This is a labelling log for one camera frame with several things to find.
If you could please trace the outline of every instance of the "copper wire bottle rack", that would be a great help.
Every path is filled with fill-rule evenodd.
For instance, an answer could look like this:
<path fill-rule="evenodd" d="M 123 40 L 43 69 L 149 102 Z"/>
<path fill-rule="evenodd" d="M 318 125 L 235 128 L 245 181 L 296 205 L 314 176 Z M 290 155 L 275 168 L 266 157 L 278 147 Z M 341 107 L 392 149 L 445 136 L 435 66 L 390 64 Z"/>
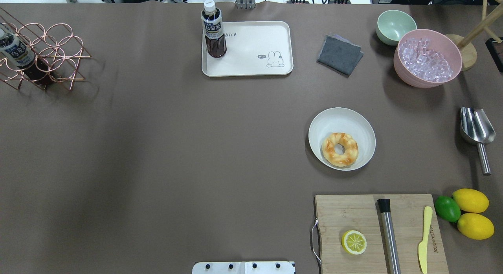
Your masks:
<path fill-rule="evenodd" d="M 70 25 L 57 23 L 46 29 L 40 23 L 24 24 L 2 7 L 0 7 L 0 19 L 5 28 L 16 34 L 35 52 L 35 64 L 41 59 L 48 65 L 48 70 L 43 70 L 39 66 L 37 68 L 45 72 L 55 84 L 60 84 L 70 91 L 75 82 L 86 80 L 79 72 L 79 67 L 81 59 L 90 59 L 91 55 L 84 47 L 82 39 L 73 33 Z M 45 90 L 47 85 L 41 86 L 35 83 L 39 80 L 29 79 L 23 70 L 18 69 L 0 53 L 0 83 L 19 90 L 21 84 L 29 82 Z"/>

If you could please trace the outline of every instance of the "black muddler tip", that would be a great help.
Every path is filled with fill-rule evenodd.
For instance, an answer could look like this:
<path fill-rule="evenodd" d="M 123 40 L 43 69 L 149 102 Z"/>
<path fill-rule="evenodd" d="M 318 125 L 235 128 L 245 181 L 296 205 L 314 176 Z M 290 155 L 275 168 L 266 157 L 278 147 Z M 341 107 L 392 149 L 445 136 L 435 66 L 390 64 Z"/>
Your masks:
<path fill-rule="evenodd" d="M 389 199 L 377 199 L 377 204 L 379 205 L 379 211 L 381 211 L 381 213 L 391 213 Z"/>

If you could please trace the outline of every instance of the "plate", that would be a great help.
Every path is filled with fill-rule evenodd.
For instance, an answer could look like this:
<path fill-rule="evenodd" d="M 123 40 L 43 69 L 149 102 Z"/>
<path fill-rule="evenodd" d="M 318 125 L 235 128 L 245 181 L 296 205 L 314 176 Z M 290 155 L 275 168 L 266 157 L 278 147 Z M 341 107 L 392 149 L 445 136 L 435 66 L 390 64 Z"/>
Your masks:
<path fill-rule="evenodd" d="M 321 145 L 333 132 L 350 134 L 358 143 L 358 158 L 352 165 L 337 167 L 323 156 Z M 365 166 L 372 159 L 376 149 L 376 136 L 370 123 L 359 113 L 347 108 L 338 107 L 322 111 L 311 122 L 308 137 L 309 145 L 316 157 L 335 170 L 352 171 Z"/>
<path fill-rule="evenodd" d="M 201 70 L 208 77 L 287 75 L 293 70 L 290 27 L 283 21 L 224 22 L 227 52 L 214 58 L 202 35 Z"/>

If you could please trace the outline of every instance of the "clear plastic ice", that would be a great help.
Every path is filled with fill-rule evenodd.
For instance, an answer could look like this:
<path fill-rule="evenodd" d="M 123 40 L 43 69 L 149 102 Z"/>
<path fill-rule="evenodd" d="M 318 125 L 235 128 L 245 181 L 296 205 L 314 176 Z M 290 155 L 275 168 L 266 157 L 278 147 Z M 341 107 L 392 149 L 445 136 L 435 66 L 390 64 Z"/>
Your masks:
<path fill-rule="evenodd" d="M 398 47 L 398 56 L 404 66 L 416 77 L 431 82 L 446 82 L 453 70 L 444 56 L 431 49 L 428 38 L 409 38 Z"/>

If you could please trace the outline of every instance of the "lemon slice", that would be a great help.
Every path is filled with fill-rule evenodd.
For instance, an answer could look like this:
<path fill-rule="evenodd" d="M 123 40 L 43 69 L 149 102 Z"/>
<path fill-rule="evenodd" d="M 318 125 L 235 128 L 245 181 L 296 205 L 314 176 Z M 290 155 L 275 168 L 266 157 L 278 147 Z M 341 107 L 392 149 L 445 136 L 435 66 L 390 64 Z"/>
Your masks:
<path fill-rule="evenodd" d="M 342 239 L 343 248 L 350 254 L 362 254 L 367 249 L 365 236 L 354 230 L 344 233 Z"/>

